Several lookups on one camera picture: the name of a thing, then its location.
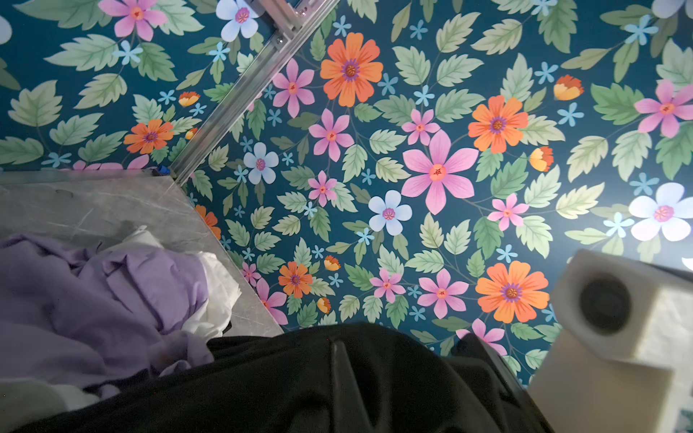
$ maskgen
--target purple cloth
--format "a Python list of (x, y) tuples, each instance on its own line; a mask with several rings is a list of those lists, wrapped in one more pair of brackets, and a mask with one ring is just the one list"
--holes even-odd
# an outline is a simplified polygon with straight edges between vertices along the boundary
[(180, 330), (207, 300), (195, 256), (97, 250), (0, 241), (0, 377), (85, 388), (213, 361), (204, 340)]

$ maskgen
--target small blue flower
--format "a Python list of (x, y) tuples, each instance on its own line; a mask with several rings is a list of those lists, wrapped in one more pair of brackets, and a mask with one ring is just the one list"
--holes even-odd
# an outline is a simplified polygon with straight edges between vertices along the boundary
[(219, 60), (226, 60), (226, 53), (228, 53), (230, 50), (231, 49), (229, 47), (224, 48), (224, 44), (221, 42), (217, 42), (217, 49), (209, 51), (207, 54), (213, 55), (214, 60), (212, 60), (212, 62), (216, 63)]
[(565, 111), (564, 109), (560, 109), (558, 111), (558, 114), (563, 116), (563, 118), (559, 121), (559, 125), (563, 125), (565, 122), (568, 122), (568, 125), (570, 126), (575, 126), (575, 119), (576, 118), (583, 118), (585, 116), (584, 113), (576, 113), (575, 110), (577, 108), (577, 103), (570, 103), (568, 105), (568, 111)]
[(372, 181), (373, 179), (376, 178), (375, 175), (372, 175), (372, 174), (371, 174), (371, 169), (370, 169), (370, 168), (367, 168), (366, 171), (364, 171), (363, 173), (361, 173), (361, 175), (363, 176), (363, 179), (361, 179), (361, 183), (362, 183), (362, 184), (365, 184), (366, 182), (368, 182), (368, 185), (370, 185), (370, 184), (371, 184), (371, 181)]
[(541, 12), (546, 17), (549, 15), (549, 6), (557, 5), (558, 0), (532, 0), (532, 4), (536, 6), (532, 11), (532, 15), (537, 15)]
[(337, 29), (337, 31), (335, 31), (335, 36), (339, 36), (341, 33), (342, 36), (347, 37), (347, 30), (351, 28), (351, 24), (345, 24), (344, 22), (346, 20), (347, 17), (342, 15), (339, 22), (332, 23), (332, 27)]
[(221, 235), (221, 246), (231, 251), (231, 239), (226, 239), (226, 236)]
[(164, 105), (168, 105), (169, 103), (174, 103), (175, 102), (175, 96), (173, 94), (175, 93), (175, 90), (169, 90), (168, 93), (164, 91), (160, 91), (159, 95), (161, 95), (161, 98), (158, 99), (159, 102), (164, 103)]
[(555, 72), (558, 68), (559, 66), (557, 64), (553, 64), (549, 68), (549, 64), (547, 62), (541, 62), (541, 71), (535, 72), (534, 75), (541, 77), (539, 78), (540, 85), (544, 84), (544, 81), (554, 82), (554, 76), (551, 75), (551, 72)]
[(344, 282), (344, 280), (340, 280), (339, 272), (335, 272), (335, 276), (328, 276), (327, 278), (330, 280), (330, 285), (334, 285), (337, 288)]
[(546, 315), (546, 321), (556, 320), (556, 313), (554, 312), (554, 304), (550, 303), (549, 308), (541, 310), (541, 312)]
[(647, 26), (650, 18), (651, 17), (649, 15), (643, 15), (640, 17), (640, 22), (637, 26), (635, 24), (626, 24), (624, 26), (623, 30), (632, 33), (632, 35), (628, 36), (628, 39), (626, 39), (627, 44), (632, 44), (637, 40), (640, 45), (645, 45), (647, 44), (647, 36), (645, 36), (645, 33), (648, 35), (654, 35), (659, 31), (659, 27)]
[(243, 140), (239, 144), (243, 146), (243, 152), (253, 151), (253, 140), (248, 139), (245, 135), (243, 136)]
[(313, 253), (313, 256), (315, 258), (322, 258), (322, 252), (325, 251), (325, 248), (320, 248), (317, 245), (315, 245), (315, 248), (311, 251)]
[(313, 202), (308, 202), (304, 205), (302, 211), (305, 211), (304, 215), (307, 216), (308, 219), (311, 219), (313, 215), (315, 215), (315, 212), (317, 212), (317, 207), (313, 207)]
[(422, 292), (419, 290), (418, 284), (415, 284), (412, 287), (408, 288), (407, 291), (408, 291), (407, 294), (411, 297), (414, 297), (414, 299), (418, 299), (419, 295), (422, 294)]
[(71, 153), (66, 153), (64, 155), (58, 155), (55, 152), (51, 152), (48, 154), (48, 159), (46, 161), (43, 161), (41, 163), (42, 166), (48, 166), (52, 165), (53, 168), (58, 168), (60, 164), (69, 164), (70, 163), (70, 157), (72, 156)]
[(237, 169), (234, 170), (234, 174), (237, 176), (236, 180), (238, 182), (243, 182), (244, 184), (248, 182), (248, 180), (245, 179), (245, 177), (248, 176), (248, 173), (248, 169), (241, 168), (241, 166), (238, 166)]
[(281, 119), (279, 118), (280, 114), (281, 110), (279, 108), (277, 108), (277, 111), (270, 108), (270, 116), (267, 117), (267, 120), (272, 121), (272, 126), (275, 126), (277, 123), (281, 123)]
[(373, 239), (375, 239), (376, 237), (373, 236), (373, 235), (369, 235), (368, 232), (369, 232), (368, 227), (366, 227), (365, 229), (363, 229), (363, 231), (357, 231), (357, 232), (356, 232), (356, 235), (360, 237), (360, 239), (358, 240), (358, 243), (365, 242), (366, 245), (370, 245), (370, 244), (371, 244), (371, 241), (372, 241)]
[(394, 87), (393, 85), (397, 84), (399, 81), (399, 77), (393, 77), (391, 80), (389, 79), (389, 75), (387, 75), (387, 72), (383, 74), (383, 80), (378, 83), (378, 87), (383, 88), (383, 96), (387, 92), (390, 92), (391, 95), (394, 95)]
[(511, 249), (513, 249), (513, 246), (510, 244), (505, 245), (505, 249), (496, 248), (495, 252), (500, 254), (496, 260), (498, 260), (500, 262), (505, 260), (507, 263), (510, 263), (512, 261), (512, 258), (515, 258), (518, 256), (517, 253), (511, 253), (510, 252)]
[(620, 212), (614, 213), (613, 215), (613, 221), (607, 220), (604, 221), (604, 225), (607, 227), (611, 227), (607, 232), (607, 236), (611, 236), (614, 233), (618, 233), (618, 236), (620, 238), (625, 238), (626, 237), (626, 231), (623, 230), (623, 227), (630, 227), (633, 224), (635, 224), (635, 221), (633, 221), (631, 218), (628, 218), (627, 220), (623, 219), (623, 215)]
[(425, 312), (426, 309), (424, 307), (418, 309), (416, 306), (412, 306), (412, 310), (409, 311), (409, 316), (414, 316), (414, 321), (419, 321), (419, 319), (426, 320), (426, 316), (423, 315)]
[(204, 114), (204, 109), (207, 108), (206, 105), (200, 106), (200, 103), (195, 104), (195, 108), (190, 110), (190, 113), (193, 114), (193, 116), (199, 116), (201, 114)]
[(265, 99), (272, 99), (272, 98), (274, 98), (274, 95), (276, 95), (276, 94), (277, 94), (277, 91), (274, 90), (274, 86), (270, 84), (269, 86), (267, 86), (267, 89), (265, 89), (264, 98)]
[(428, 100), (435, 98), (434, 94), (428, 93), (428, 85), (423, 85), (423, 88), (421, 91), (416, 91), (414, 92), (414, 96), (416, 96), (418, 99), (414, 104), (418, 105), (423, 103), (424, 107), (428, 107)]
[(140, 58), (137, 57), (137, 54), (142, 53), (144, 51), (141, 47), (137, 47), (134, 50), (130, 49), (130, 43), (128, 41), (122, 41), (121, 42), (121, 47), (123, 47), (122, 51), (115, 50), (113, 52), (113, 56), (116, 58), (123, 58), (123, 61), (121, 62), (122, 65), (126, 65), (130, 63), (130, 60), (135, 62), (135, 63), (140, 63)]
[(244, 250), (241, 251), (241, 252), (243, 253), (243, 258), (244, 258), (245, 260), (248, 260), (249, 262), (252, 262), (252, 261), (253, 261), (253, 257), (255, 257), (255, 254), (253, 254), (252, 252), (250, 252), (250, 247), (248, 247), (247, 249), (244, 249)]
[(410, 39), (417, 38), (418, 40), (421, 40), (421, 36), (424, 33), (428, 32), (428, 29), (423, 26), (423, 20), (422, 19), (419, 20), (419, 23), (416, 26), (414, 26), (414, 25), (409, 26), (409, 30), (412, 31), (412, 35), (409, 36), (409, 38)]
[(292, 156), (294, 156), (294, 154), (292, 152), (289, 152), (289, 154), (286, 154), (286, 152), (284, 152), (282, 155), (284, 155), (284, 158), (282, 158), (281, 160), (286, 162), (287, 166), (294, 163), (294, 160), (292, 159)]
[(647, 175), (644, 173), (640, 173), (638, 177), (640, 178), (640, 182), (638, 182), (637, 180), (631, 180), (629, 184), (630, 186), (637, 186), (637, 188), (633, 192), (633, 195), (640, 195), (640, 193), (643, 191), (647, 195), (652, 195), (652, 188), (650, 188), (650, 186), (658, 184), (659, 177), (653, 177), (652, 179), (648, 180)]

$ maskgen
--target leaf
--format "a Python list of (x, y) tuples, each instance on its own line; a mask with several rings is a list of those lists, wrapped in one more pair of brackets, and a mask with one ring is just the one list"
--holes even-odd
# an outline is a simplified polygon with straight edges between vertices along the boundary
[(469, 231), (469, 220), (460, 222), (458, 225), (453, 226), (450, 232), (446, 234), (444, 243), (445, 249), (454, 255), (464, 253), (467, 250), (467, 245), (469, 245), (469, 238), (471, 235), (472, 232)]
[(22, 125), (39, 127), (55, 122), (60, 117), (62, 96), (55, 95), (56, 80), (46, 81), (34, 90), (19, 92), (19, 100), (12, 99), (12, 110), (7, 114)]
[(415, 336), (420, 342), (424, 344), (437, 343), (438, 339), (433, 337), (433, 334), (429, 333), (427, 330), (420, 331), (416, 329), (410, 330), (413, 336)]
[(639, 53), (640, 44), (638, 41), (624, 44), (616, 51), (616, 54), (613, 55), (613, 62), (615, 63), (613, 70), (614, 81), (621, 82), (623, 80), (626, 72), (628, 72), (628, 68), (638, 59)]
[(171, 124), (173, 125), (173, 129), (171, 132), (174, 135), (182, 134), (183, 132), (189, 131), (192, 129), (195, 125), (198, 123), (202, 122), (201, 118), (194, 118), (194, 117), (181, 117), (173, 122)]
[(310, 55), (313, 57), (313, 60), (320, 62), (325, 57), (326, 50), (325, 39), (318, 30), (313, 34), (313, 39), (310, 41)]
[(521, 324), (518, 322), (510, 326), (510, 332), (512, 332), (513, 335), (515, 335), (517, 338), (523, 339), (525, 341), (543, 337), (543, 335), (536, 332), (530, 325)]
[(212, 200), (212, 183), (209, 181), (203, 170), (195, 170), (193, 177), (193, 186), (202, 196)]
[(381, 245), (378, 255), (380, 267), (385, 268), (390, 274), (404, 275), (404, 265), (395, 253), (388, 251), (387, 248)]
[(513, 163), (505, 163), (505, 167), (491, 180), (491, 194), (505, 200), (512, 193), (518, 192), (525, 187), (523, 183), (529, 173), (527, 173), (527, 158), (517, 158)]
[(574, 21), (577, 5), (573, 0), (558, 0), (558, 4), (549, 9), (549, 15), (537, 14), (539, 34), (544, 35), (547, 45), (553, 44), (562, 53), (570, 52), (570, 35), (577, 32)]
[(615, 234), (602, 247), (602, 252), (613, 256), (623, 256), (623, 239)]
[(102, 73), (87, 83), (80, 92), (84, 96), (75, 106), (76, 109), (85, 109), (95, 106), (105, 107), (116, 102), (122, 95), (128, 92), (128, 84), (123, 77), (115, 73)]
[(134, 96), (133, 116), (137, 123), (149, 123), (149, 121), (164, 117), (161, 105), (155, 99), (147, 99), (142, 95)]
[(317, 306), (315, 301), (301, 307), (299, 314), (296, 315), (296, 321), (301, 328), (307, 328), (317, 323)]
[(375, 24), (378, 18), (378, 10), (376, 9), (378, 0), (347, 0), (347, 3), (354, 12), (358, 13), (359, 17), (363, 18), (365, 15), (366, 18), (370, 19)]
[(229, 227), (229, 234), (231, 234), (234, 242), (241, 247), (247, 247), (248, 243), (250, 243), (250, 233), (248, 233), (243, 224), (238, 221), (226, 220), (226, 225)]
[(597, 198), (604, 190), (604, 182), (588, 188), (587, 185), (563, 194), (556, 203), (556, 211), (563, 218), (577, 219), (578, 215), (586, 214), (590, 208), (597, 206)]
[(302, 112), (300, 116), (289, 119), (287, 124), (293, 127), (299, 127), (304, 131), (320, 121), (320, 116), (315, 113)]
[(332, 206), (336, 207), (342, 212), (358, 212), (356, 207), (353, 205), (353, 196), (347, 189), (346, 185), (344, 185), (342, 182), (337, 182), (333, 191), (337, 195), (337, 198), (330, 200)]
[(642, 167), (642, 161), (647, 159), (648, 149), (652, 149), (652, 138), (649, 134), (636, 131), (626, 132), (616, 139), (617, 146), (611, 154), (614, 167), (618, 167), (618, 174), (624, 182), (635, 168)]
[(445, 328), (446, 330), (449, 330), (452, 333), (456, 330), (469, 328), (469, 326), (471, 325), (466, 320), (454, 316), (446, 317), (445, 319), (433, 319), (432, 322), (435, 326)]
[(527, 127), (520, 128), (524, 144), (549, 145), (549, 141), (565, 141), (565, 135), (556, 127), (556, 122), (546, 119), (546, 116), (530, 114)]
[(207, 95), (213, 103), (220, 103), (224, 97), (229, 94), (233, 86), (234, 85), (229, 83), (216, 85), (213, 89), (204, 90), (204, 94)]
[(406, 267), (413, 267), (417, 272), (435, 273), (443, 269), (445, 261), (437, 250), (414, 253), (414, 258), (407, 260)]
[[(379, 231), (378, 233), (381, 233), (381, 238), (385, 239), (385, 233), (383, 231)], [(392, 247), (397, 250), (397, 252), (404, 257), (404, 260), (409, 260), (409, 251), (407, 251), (407, 245), (409, 245), (409, 241), (407, 238), (404, 237), (403, 234), (398, 234), (394, 238), (392, 238)]]
[(641, 262), (652, 263), (655, 254), (661, 251), (662, 241), (659, 238), (659, 233), (657, 233), (654, 238), (638, 244), (638, 253), (640, 254)]
[(404, 9), (396, 13), (392, 19), (392, 33), (390, 34), (390, 42), (395, 42), (399, 37), (399, 34), (407, 28), (409, 24), (409, 13), (412, 8), (412, 3), (409, 2)]
[(178, 158), (178, 155), (180, 155), (180, 152), (182, 152), (187, 145), (188, 142), (185, 141), (184, 138), (178, 139), (178, 143), (176, 143), (176, 145), (173, 146), (171, 151), (168, 153), (168, 160), (174, 162), (175, 159)]
[(522, 244), (527, 245), (528, 250), (538, 252), (544, 258), (549, 256), (549, 242), (554, 240), (551, 236), (548, 224), (539, 215), (529, 215), (523, 218), (524, 225), (515, 227), (515, 232)]
[(657, 163), (662, 164), (665, 176), (674, 180), (682, 164), (687, 166), (691, 164), (693, 122), (681, 122), (678, 134), (673, 139), (664, 137), (659, 140), (655, 149), (657, 149)]
[(253, 111), (248, 113), (247, 119), (248, 126), (253, 131), (253, 135), (259, 140), (262, 130), (265, 129), (265, 121), (267, 120), (267, 108), (261, 100), (255, 100), (255, 107)]
[(472, 33), (472, 24), (481, 15), (479, 12), (468, 13), (462, 16), (457, 14), (453, 19), (445, 21), (443, 28), (435, 35), (435, 43), (441, 53), (452, 53), (467, 40)]
[(7, 136), (0, 140), (0, 164), (26, 164), (44, 154), (43, 145), (35, 139)]
[(310, 227), (311, 229), (313, 229), (316, 235), (322, 238), (322, 240), (324, 240), (325, 242), (330, 242), (330, 217), (327, 214), (325, 208), (317, 208), (317, 212), (310, 219)]
[(407, 311), (409, 310), (409, 301), (407, 297), (403, 294), (398, 294), (395, 296), (393, 303), (388, 302), (385, 306), (385, 315), (389, 317), (392, 322), (392, 326), (397, 329), (399, 324), (407, 318)]
[(527, 98), (524, 104), (524, 108), (526, 112), (530, 112), (532, 110), (535, 110), (539, 108), (539, 105), (544, 101), (544, 97), (546, 96), (546, 87), (541, 89), (540, 91), (534, 92), (532, 96)]
[(480, 249), (488, 260), (495, 254), (495, 249), (500, 247), (500, 239), (503, 232), (498, 228), (498, 221), (490, 221), (486, 217), (481, 217), (474, 224), (474, 240), (477, 248)]
[(301, 310), (301, 304), (303, 303), (303, 298), (297, 298), (297, 297), (289, 297), (289, 299), (286, 301), (286, 305), (289, 308), (289, 314), (292, 315), (295, 312), (299, 312)]
[(467, 54), (454, 55), (440, 62), (436, 80), (441, 86), (453, 87), (464, 81), (465, 78), (471, 77), (471, 71), (483, 64), (479, 59), (468, 58)]
[(255, 263), (257, 264), (258, 272), (267, 275), (278, 271), (279, 267), (286, 262), (283, 259), (276, 257), (274, 254), (265, 253), (258, 256)]
[(568, 158), (568, 180), (574, 181), (582, 173), (589, 173), (597, 167), (608, 153), (608, 142), (604, 137), (588, 135), (578, 140), (579, 145), (570, 149)]
[(640, 90), (632, 90), (628, 86), (611, 84), (611, 88), (592, 85), (592, 97), (597, 103), (595, 111), (603, 114), (602, 119), (612, 121), (614, 125), (625, 125), (637, 119), (640, 115), (633, 104), (643, 99)]
[(486, 264), (484, 263), (484, 257), (482, 256), (480, 249), (472, 254), (472, 256), (467, 260), (467, 270), (472, 278), (479, 278), (484, 274)]
[(89, 140), (77, 151), (77, 154), (87, 163), (106, 159), (120, 146), (125, 134), (127, 134), (126, 131), (114, 132), (110, 135), (102, 134), (94, 140)]
[(372, 324), (380, 318), (380, 313), (383, 311), (383, 302), (380, 298), (371, 295), (363, 299), (363, 315), (368, 318)]
[(674, 36), (678, 29), (678, 14), (673, 14), (669, 18), (660, 18), (655, 21), (654, 26), (659, 29), (650, 40), (650, 55), (652, 58), (662, 53), (664, 45), (671, 36)]
[(269, 231), (263, 231), (255, 235), (255, 248), (260, 251), (267, 251), (281, 240), (280, 237), (271, 234)]
[(260, 206), (250, 214), (250, 224), (258, 230), (264, 229), (272, 220), (273, 207)]
[(152, 7), (153, 10), (160, 10), (168, 21), (159, 26), (164, 34), (173, 33), (182, 36), (185, 32), (197, 32), (204, 28), (198, 20), (193, 17), (195, 11), (187, 8), (185, 0), (158, 0)]
[(171, 57), (164, 52), (164, 48), (151, 42), (142, 42), (138, 45), (142, 48), (142, 53), (138, 54), (139, 63), (130, 60), (130, 65), (137, 65), (139, 75), (147, 75), (153, 81), (178, 81), (173, 73), (174, 64), (169, 60)]
[(421, 227), (421, 243), (427, 248), (438, 248), (443, 243), (443, 230), (437, 221), (433, 220), (431, 213), (426, 214)]
[(486, 51), (487, 55), (503, 54), (515, 48), (522, 37), (522, 23), (516, 19), (506, 18), (493, 28), (484, 31), (484, 37), (472, 44), (477, 51)]
[(353, 109), (353, 115), (362, 122), (370, 122), (376, 120), (383, 113), (379, 112), (377, 109), (373, 108), (371, 105), (366, 103), (360, 103), (356, 105)]
[(303, 207), (308, 203), (305, 195), (295, 191), (277, 195), (277, 199), (284, 205), (287, 211), (291, 212), (303, 212)]
[(344, 298), (340, 301), (340, 319), (345, 321), (353, 317), (358, 309), (361, 307), (361, 303), (358, 298), (352, 294), (344, 295)]
[(207, 68), (200, 69), (199, 71), (190, 72), (188, 75), (185, 76), (185, 80), (183, 80), (179, 85), (177, 85), (175, 89), (183, 90), (187, 89), (190, 86), (197, 85), (197, 83), (199, 83), (202, 77), (204, 76), (204, 72), (206, 70)]
[(112, 67), (118, 63), (118, 58), (113, 52), (118, 49), (118, 44), (111, 38), (102, 35), (87, 35), (76, 37), (75, 42), (61, 44), (63, 51), (47, 57), (48, 63), (66, 67), (76, 67), (77, 71), (100, 71), (106, 66)]
[(289, 171), (281, 172), (284, 179), (289, 181), (289, 185), (301, 190), (309, 190), (308, 179), (315, 178), (315, 173), (309, 167), (296, 166)]
[(391, 95), (388, 99), (377, 101), (374, 106), (383, 112), (384, 118), (397, 126), (412, 121), (412, 110), (416, 108), (414, 100), (404, 95)]
[(301, 220), (296, 215), (288, 215), (281, 218), (273, 229), (284, 236), (293, 236), (301, 231)]
[(98, 7), (98, 0), (34, 0), (15, 8), (30, 17), (57, 21), (60, 28), (82, 26), (82, 30), (89, 30), (97, 23), (104, 27), (111, 22)]
[(368, 204), (371, 201), (371, 195), (368, 194), (368, 191), (366, 191), (365, 189), (359, 187), (356, 184), (349, 184), (349, 187), (351, 188), (351, 192), (353, 193), (357, 202)]
[(397, 146), (407, 138), (405, 135), (398, 135), (395, 131), (377, 130), (369, 139), (371, 149), (374, 153), (388, 153), (397, 149)]
[(500, 94), (505, 96), (505, 100), (516, 98), (520, 102), (529, 98), (534, 80), (532, 80), (532, 68), (527, 68), (525, 56), (518, 54), (513, 68), (508, 68), (505, 78), (503, 78), (503, 88)]
[(351, 266), (344, 264), (346, 273), (349, 275), (349, 280), (359, 289), (367, 291), (373, 288), (371, 278), (374, 275), (366, 268), (361, 266)]
[(386, 182), (396, 183), (411, 176), (403, 168), (404, 166), (395, 159), (389, 157), (380, 158), (376, 163), (376, 176)]
[(58, 126), (49, 132), (49, 136), (59, 145), (82, 143), (98, 127), (96, 122), (101, 116), (103, 113), (93, 113), (83, 117), (72, 116), (67, 122), (60, 121)]
[(587, 48), (586, 50), (580, 51), (579, 56), (563, 62), (563, 64), (561, 64), (561, 68), (580, 68), (583, 71), (587, 71), (595, 66), (609, 51), (611, 51), (611, 48)]
[(479, 172), (477, 175), (477, 182), (481, 182), (488, 176), (493, 176), (495, 171), (500, 168), (501, 162), (503, 162), (502, 153), (491, 153), (491, 149), (486, 149), (484, 152), (481, 152), (476, 168), (476, 171)]
[(435, 116), (441, 122), (451, 123), (461, 119), (463, 114), (471, 113), (472, 109), (484, 100), (483, 96), (470, 94), (467, 89), (454, 89), (438, 97), (435, 103)]
[(426, 60), (423, 51), (419, 51), (413, 46), (409, 49), (403, 46), (394, 46), (392, 50), (398, 60), (395, 66), (399, 69), (399, 75), (404, 77), (404, 82), (412, 86), (419, 86), (426, 82), (431, 70), (431, 62)]

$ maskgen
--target white flower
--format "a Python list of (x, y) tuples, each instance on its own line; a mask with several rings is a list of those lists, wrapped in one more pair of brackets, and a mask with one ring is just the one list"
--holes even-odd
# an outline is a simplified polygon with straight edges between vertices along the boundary
[(368, 202), (368, 209), (377, 214), (368, 222), (373, 231), (380, 231), (387, 226), (387, 232), (392, 236), (402, 233), (400, 221), (408, 221), (412, 217), (412, 208), (408, 204), (400, 206), (401, 200), (402, 195), (395, 190), (390, 190), (385, 194), (385, 201), (380, 197), (371, 198)]
[(0, 45), (4, 44), (12, 37), (12, 26), (4, 17), (0, 17)]
[(277, 178), (272, 167), (279, 165), (279, 157), (276, 152), (267, 152), (267, 146), (264, 143), (255, 143), (254, 154), (248, 152), (243, 157), (243, 163), (246, 167), (251, 168), (248, 180), (253, 185), (260, 183), (260, 178), (271, 184)]
[(221, 38), (226, 42), (236, 40), (239, 31), (246, 39), (258, 31), (255, 18), (259, 15), (245, 3), (245, 0), (219, 0), (216, 13), (217, 17), (228, 21), (221, 30)]
[(693, 218), (693, 197), (682, 200), (683, 185), (675, 182), (663, 184), (657, 189), (655, 200), (641, 195), (631, 202), (628, 212), (634, 217), (647, 218), (631, 229), (638, 240), (650, 240), (662, 229), (664, 237), (672, 242), (684, 239), (691, 226), (682, 218)]

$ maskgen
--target gray marble surface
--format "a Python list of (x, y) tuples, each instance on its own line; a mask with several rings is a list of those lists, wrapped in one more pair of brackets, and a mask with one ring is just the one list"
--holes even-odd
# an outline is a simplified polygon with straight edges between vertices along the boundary
[(283, 331), (170, 177), (33, 184), (0, 182), (0, 236), (36, 233), (78, 247), (119, 243), (146, 225), (173, 251), (209, 251), (240, 283), (226, 335), (272, 337)]

